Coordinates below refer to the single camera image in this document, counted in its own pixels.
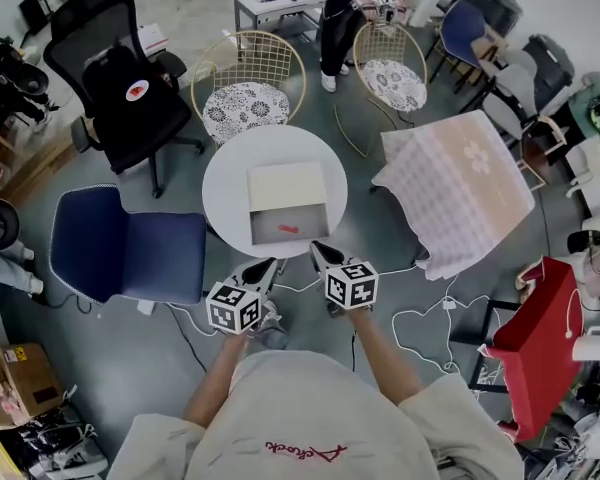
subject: hand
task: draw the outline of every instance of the hand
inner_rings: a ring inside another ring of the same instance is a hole
[[[407,0],[397,0],[396,6],[393,8],[393,18],[391,24],[406,26],[407,24]]]
[[[367,21],[376,21],[378,19],[378,8],[371,0],[356,0],[356,3]]]

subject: white box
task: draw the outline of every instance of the white box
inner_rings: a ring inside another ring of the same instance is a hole
[[[317,162],[269,165],[247,173],[254,245],[329,235],[327,193]]]

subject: white patterned cushion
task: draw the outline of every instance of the white patterned cushion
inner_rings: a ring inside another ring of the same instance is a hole
[[[373,59],[362,68],[362,76],[374,94],[395,110],[411,112],[427,102],[427,87],[404,64]]]
[[[218,144],[249,128],[284,124],[288,118],[287,95],[259,82],[242,82],[218,89],[202,111],[204,127]]]

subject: jeans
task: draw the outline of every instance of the jeans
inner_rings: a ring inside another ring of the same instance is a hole
[[[0,283],[32,293],[31,281],[34,276],[19,265],[25,260],[25,249],[22,242],[16,241],[11,247],[0,251]]]
[[[353,0],[327,0],[322,23],[322,72],[336,76],[356,33],[364,24],[364,15],[351,7]]]

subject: red sticker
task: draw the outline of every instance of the red sticker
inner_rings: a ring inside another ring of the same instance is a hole
[[[149,89],[149,82],[138,80],[127,89],[127,101],[137,101],[142,98]]]

